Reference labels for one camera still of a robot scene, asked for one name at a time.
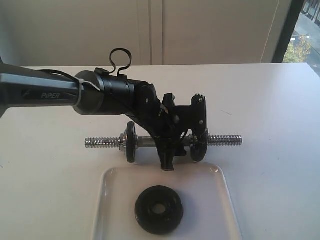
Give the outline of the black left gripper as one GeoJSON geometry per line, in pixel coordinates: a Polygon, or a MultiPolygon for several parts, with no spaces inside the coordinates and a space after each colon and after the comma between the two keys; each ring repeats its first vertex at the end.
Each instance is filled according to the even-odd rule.
{"type": "Polygon", "coordinates": [[[173,93],[159,100],[155,93],[138,98],[136,120],[153,138],[163,171],[173,171],[173,159],[187,155],[184,140],[193,127],[193,107],[177,105],[173,93]]]}

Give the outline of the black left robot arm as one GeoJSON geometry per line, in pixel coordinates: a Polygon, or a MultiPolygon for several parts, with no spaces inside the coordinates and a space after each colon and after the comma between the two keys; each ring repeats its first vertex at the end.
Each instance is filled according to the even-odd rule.
{"type": "Polygon", "coordinates": [[[19,107],[71,106],[80,115],[125,115],[127,161],[136,160],[136,125],[155,142],[160,166],[173,170],[173,160],[185,154],[183,139],[195,130],[192,107],[175,105],[173,96],[159,99],[146,81],[129,79],[107,70],[84,70],[75,76],[53,69],[34,70],[9,64],[0,66],[0,111],[19,107]]]}

